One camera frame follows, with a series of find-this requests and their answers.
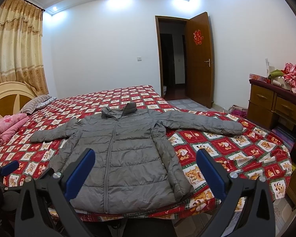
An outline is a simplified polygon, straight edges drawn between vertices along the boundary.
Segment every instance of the bed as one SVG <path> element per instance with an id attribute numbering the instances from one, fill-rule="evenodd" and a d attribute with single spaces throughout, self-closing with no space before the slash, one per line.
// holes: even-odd
<path id="1" fill-rule="evenodd" d="M 1 84 L 0 117 L 17 112 L 26 103 L 25 101 L 29 101 L 34 96 L 35 94 L 22 83 Z M 18 160 L 20 163 L 20 167 L 14 173 L 4 178 L 4 184 L 10 187 L 18 186 L 23 184 L 28 175 L 34 178 L 39 177 L 50 159 L 66 142 L 65 139 L 58 139 L 52 142 L 31 144 L 29 138 L 34 131 L 53 129 L 65 124 L 72 117 L 82 119 L 101 113 L 101 109 L 106 106 L 122 108 L 130 101 L 136 102 L 138 108 L 155 109 L 161 112 L 179 110 L 168 104 L 149 85 L 56 100 L 44 109 L 34 112 L 30 120 L 7 143 L 0 145 L 0 166 L 12 160 Z M 240 177 L 253 180 L 259 176 L 265 176 L 273 200 L 285 196 L 292 170 L 291 159 L 287 148 L 276 135 L 231 114 L 215 111 L 181 111 L 240 122 L 244 127 L 244 133 L 241 136 L 226 137 L 195 130 L 168 130 L 167 136 L 186 177 L 195 189 L 194 195 L 180 204 L 150 213 L 110 215 L 76 210 L 83 221 L 107 221 L 122 217 L 179 219 L 214 210 L 220 204 L 220 200 L 214 198 L 196 165 L 195 152 L 199 148 L 206 149 L 213 159 L 221 163 L 228 172 L 236 171 Z M 242 210 L 244 202 L 244 198 L 239 200 L 236 211 Z M 50 209 L 50 212 L 57 216 L 53 209 Z"/>

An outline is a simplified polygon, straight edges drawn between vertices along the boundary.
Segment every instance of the wooden dresser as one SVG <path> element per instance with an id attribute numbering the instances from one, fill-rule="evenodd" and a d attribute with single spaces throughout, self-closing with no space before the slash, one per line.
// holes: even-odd
<path id="1" fill-rule="evenodd" d="M 296 126 L 296 94 L 291 91 L 250 79 L 251 94 L 247 119 L 268 130 L 279 118 Z M 296 206 L 296 170 L 293 172 L 287 194 Z"/>

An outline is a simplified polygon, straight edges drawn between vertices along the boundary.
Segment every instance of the pink blanket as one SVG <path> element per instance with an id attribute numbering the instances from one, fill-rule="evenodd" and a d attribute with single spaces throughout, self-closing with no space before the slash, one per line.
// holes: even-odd
<path id="1" fill-rule="evenodd" d="M 30 118 L 25 113 L 0 119 L 0 145 L 8 141 Z"/>

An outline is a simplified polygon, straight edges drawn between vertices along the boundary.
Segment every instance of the drawer handle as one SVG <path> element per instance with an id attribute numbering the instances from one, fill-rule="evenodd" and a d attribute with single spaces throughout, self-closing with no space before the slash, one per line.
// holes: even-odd
<path id="1" fill-rule="evenodd" d="M 288 107 L 287 105 L 284 105 L 284 104 L 281 104 L 284 108 L 290 110 L 290 111 L 293 111 L 293 109 L 291 107 Z"/>
<path id="2" fill-rule="evenodd" d="M 263 98 L 263 99 L 267 99 L 267 97 L 261 95 L 261 94 L 257 94 L 258 97 Z"/>

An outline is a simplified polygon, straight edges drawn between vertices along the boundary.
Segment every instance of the open door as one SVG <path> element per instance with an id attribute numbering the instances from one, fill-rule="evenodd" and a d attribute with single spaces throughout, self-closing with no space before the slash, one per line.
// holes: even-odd
<path id="1" fill-rule="evenodd" d="M 199 104 L 212 107 L 214 63 L 212 35 L 207 12 L 186 22 L 187 95 Z"/>

